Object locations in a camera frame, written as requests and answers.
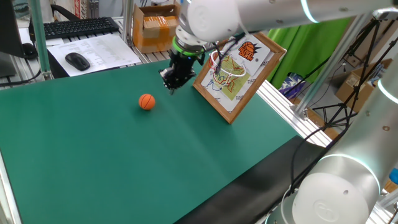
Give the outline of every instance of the green mat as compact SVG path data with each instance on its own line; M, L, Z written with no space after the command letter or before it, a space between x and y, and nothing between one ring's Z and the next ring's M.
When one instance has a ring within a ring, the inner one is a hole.
M192 83L170 96L168 63L0 91L24 224L173 223L297 134L257 95L233 125Z

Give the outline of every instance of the wooden frame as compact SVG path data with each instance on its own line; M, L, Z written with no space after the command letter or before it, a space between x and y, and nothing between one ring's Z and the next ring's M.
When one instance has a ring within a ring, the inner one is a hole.
M238 115L242 112L243 108L249 103L250 99L256 94L257 90L260 88L262 83L267 79L269 74L276 68L279 63L280 58L285 54L286 50L281 46L277 45L270 38L268 38L263 33L254 34L254 37L260 40L265 46L267 46L271 52L274 53L269 63L264 67L262 72L256 78L256 81L249 87L243 98L235 106L232 113L229 113L202 85L203 79L206 77L209 67L203 66L196 80L193 82L193 87L195 87L198 92L216 109L222 117L229 123L232 124Z

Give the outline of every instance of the black mouse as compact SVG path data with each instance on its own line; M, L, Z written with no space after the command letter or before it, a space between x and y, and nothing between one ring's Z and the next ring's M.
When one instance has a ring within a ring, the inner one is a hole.
M27 59L35 59L37 58L37 51L36 48L30 44L22 44L22 48L24 49L25 58Z
M81 54L70 53L65 57L65 60L73 67L80 71L87 70L90 67L90 63Z

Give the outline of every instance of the black keyboard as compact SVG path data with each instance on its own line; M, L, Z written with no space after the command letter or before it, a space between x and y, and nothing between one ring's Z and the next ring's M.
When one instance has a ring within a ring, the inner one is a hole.
M44 24L45 38L47 40L86 34L102 34L103 32L117 32L118 30L119 26L110 17Z

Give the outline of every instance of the paper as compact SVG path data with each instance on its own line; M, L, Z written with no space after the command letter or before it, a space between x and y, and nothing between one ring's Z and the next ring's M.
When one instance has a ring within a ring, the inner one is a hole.
M28 28L19 29L19 36L21 37L21 42L23 44L26 44L26 43L33 44L32 41L30 40L30 37L29 37L29 29ZM63 40L62 40L62 38L46 40L45 44L46 44L47 47L48 46L59 45L59 44L63 44Z
M223 49L228 49L232 43L228 43ZM244 65L248 73L256 74L261 63L266 59L271 50L266 47L259 39L253 35L243 37L236 46L234 46L228 53L233 58L237 59L237 63Z
M112 34L57 45L48 50L71 77L141 62L120 36ZM84 56L91 67L81 72L71 66L65 56L72 52Z
M51 39L51 40L46 40L45 44L50 47L50 46L55 46L55 45L60 45L63 44L62 38L57 38L57 39Z
M236 105L238 105L238 103L242 100L250 86L254 83L254 81L256 81L256 78L271 60L272 56L274 56L274 53L270 51L254 75L248 73L243 77L230 77L232 78L230 82L224 80L223 77L214 75L213 70L209 69L209 72L206 74L206 77L203 79L201 85L223 106L223 108L225 108L229 113L232 113ZM230 65L224 65L224 63L222 63L221 66L228 67Z

